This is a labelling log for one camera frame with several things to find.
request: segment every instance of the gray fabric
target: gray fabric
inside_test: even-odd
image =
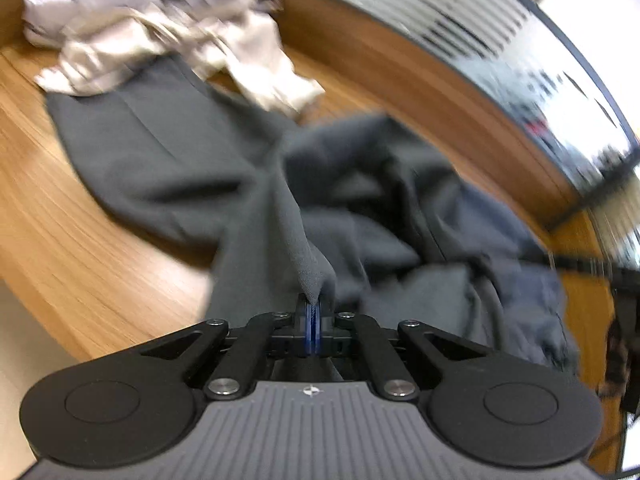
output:
[[[47,104],[105,209],[184,246],[219,245],[207,317],[241,326],[302,293],[576,370],[558,276],[514,260],[542,251],[534,235],[397,121],[302,128],[175,57],[116,91]]]

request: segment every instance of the white fabric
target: white fabric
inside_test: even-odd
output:
[[[202,79],[226,69],[261,107],[295,116],[324,91],[294,74],[276,23],[255,0],[24,0],[25,35],[62,47],[36,82],[94,95],[127,80],[153,56],[180,52]]]

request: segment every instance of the gray gripper base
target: gray gripper base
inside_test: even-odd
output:
[[[441,442],[417,408],[383,400],[366,383],[260,382],[213,402],[190,434],[143,463],[77,470],[41,460],[24,480],[595,480],[581,462],[508,470]]]

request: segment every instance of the metal screw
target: metal screw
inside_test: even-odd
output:
[[[415,391],[415,386],[409,381],[391,379],[385,383],[385,391],[394,397],[406,397]]]
[[[235,379],[213,379],[208,388],[216,395],[233,395],[240,389],[240,384]]]

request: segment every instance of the floor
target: floor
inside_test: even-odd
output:
[[[18,420],[22,396],[40,378],[74,360],[1,280],[0,319],[0,480],[14,480],[34,460]]]

